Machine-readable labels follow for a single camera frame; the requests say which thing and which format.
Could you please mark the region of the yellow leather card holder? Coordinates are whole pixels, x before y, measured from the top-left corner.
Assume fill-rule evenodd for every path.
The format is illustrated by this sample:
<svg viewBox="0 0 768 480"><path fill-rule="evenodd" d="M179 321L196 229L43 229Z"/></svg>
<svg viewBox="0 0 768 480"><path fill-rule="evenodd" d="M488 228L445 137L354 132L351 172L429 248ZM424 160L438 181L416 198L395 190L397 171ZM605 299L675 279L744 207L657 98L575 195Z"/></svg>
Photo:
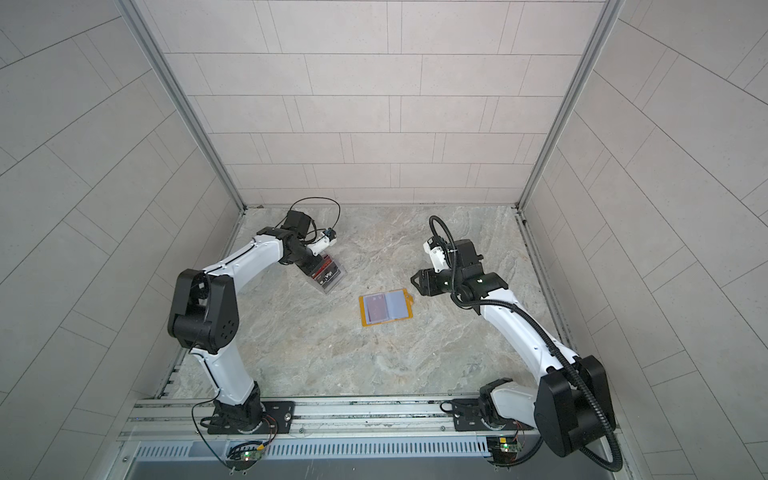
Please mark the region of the yellow leather card holder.
<svg viewBox="0 0 768 480"><path fill-rule="evenodd" d="M359 298L361 323L371 327L413 317L413 297L403 288Z"/></svg>

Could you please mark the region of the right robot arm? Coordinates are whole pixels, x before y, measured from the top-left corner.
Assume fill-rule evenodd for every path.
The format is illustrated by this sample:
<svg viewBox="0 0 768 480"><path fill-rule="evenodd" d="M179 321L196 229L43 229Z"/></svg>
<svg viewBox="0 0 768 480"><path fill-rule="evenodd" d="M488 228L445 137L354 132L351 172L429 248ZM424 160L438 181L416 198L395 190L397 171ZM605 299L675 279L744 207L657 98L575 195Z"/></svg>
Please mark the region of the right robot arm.
<svg viewBox="0 0 768 480"><path fill-rule="evenodd" d="M521 305L495 272L485 272L474 244L439 235L424 244L431 267L411 278L422 296L450 295L494 326L533 375L533 387L508 378L488 383L471 402L454 402L452 413L474 416L488 428L512 423L536 429L540 441L565 457L582 452L601 468L618 472L623 457L603 365L583 357L550 335Z"/></svg>

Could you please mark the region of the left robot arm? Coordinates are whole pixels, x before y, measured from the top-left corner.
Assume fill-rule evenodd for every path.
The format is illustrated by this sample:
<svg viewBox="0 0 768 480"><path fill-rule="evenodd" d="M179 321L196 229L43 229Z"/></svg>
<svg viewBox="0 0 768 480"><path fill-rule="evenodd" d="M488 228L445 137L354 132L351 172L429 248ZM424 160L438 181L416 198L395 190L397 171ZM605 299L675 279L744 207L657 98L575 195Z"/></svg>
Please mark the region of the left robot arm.
<svg viewBox="0 0 768 480"><path fill-rule="evenodd" d="M283 223L266 227L242 248L201 270L186 269L176 280L168 334L196 357L214 388L214 419L241 433L265 418L258 383L246 371L235 337L240 315L237 292L273 264L295 265L305 275L323 264L336 240L331 228L316 238L313 219L289 210Z"/></svg>

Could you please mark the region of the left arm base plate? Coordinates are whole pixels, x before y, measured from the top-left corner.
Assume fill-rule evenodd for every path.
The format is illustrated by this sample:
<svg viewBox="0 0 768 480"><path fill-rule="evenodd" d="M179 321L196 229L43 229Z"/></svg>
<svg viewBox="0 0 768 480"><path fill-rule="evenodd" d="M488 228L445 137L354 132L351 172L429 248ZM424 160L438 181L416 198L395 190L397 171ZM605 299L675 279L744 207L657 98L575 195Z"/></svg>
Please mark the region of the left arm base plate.
<svg viewBox="0 0 768 480"><path fill-rule="evenodd" d="M296 404L292 401L251 402L228 405L214 402L212 416L199 423L211 435L287 434Z"/></svg>

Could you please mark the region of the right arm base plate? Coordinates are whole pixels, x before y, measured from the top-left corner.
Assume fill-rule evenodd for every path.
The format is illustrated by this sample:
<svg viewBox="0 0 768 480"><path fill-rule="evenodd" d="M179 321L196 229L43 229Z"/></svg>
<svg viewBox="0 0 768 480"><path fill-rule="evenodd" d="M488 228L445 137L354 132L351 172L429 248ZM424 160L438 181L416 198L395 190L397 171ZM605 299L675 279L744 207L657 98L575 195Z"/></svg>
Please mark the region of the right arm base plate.
<svg viewBox="0 0 768 480"><path fill-rule="evenodd" d="M489 401L480 398L446 400L440 404L440 410L452 418L457 432L533 430L518 420L500 417Z"/></svg>

